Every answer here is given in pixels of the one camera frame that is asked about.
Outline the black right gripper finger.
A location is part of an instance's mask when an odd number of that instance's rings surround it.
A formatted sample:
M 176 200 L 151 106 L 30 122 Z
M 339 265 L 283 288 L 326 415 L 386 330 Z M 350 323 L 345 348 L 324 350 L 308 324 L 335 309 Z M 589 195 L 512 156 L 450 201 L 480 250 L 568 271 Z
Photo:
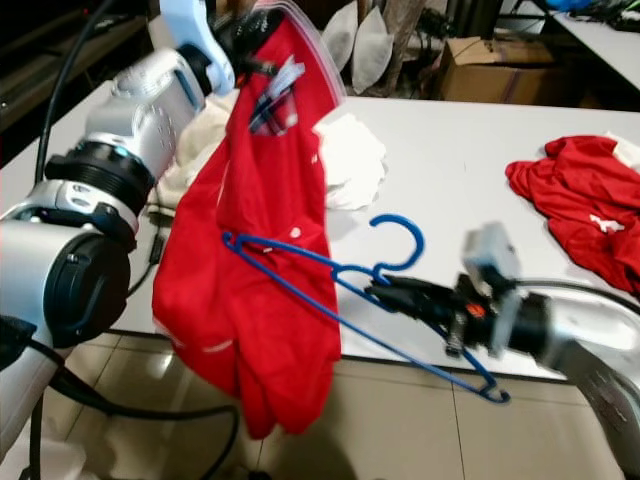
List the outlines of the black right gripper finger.
M 449 303 L 456 300 L 453 289 L 412 276 L 384 275 L 365 292 L 383 303 Z
M 421 296 L 390 296 L 381 303 L 394 314 L 403 314 L 422 323 L 451 323 L 456 314 L 452 303 Z

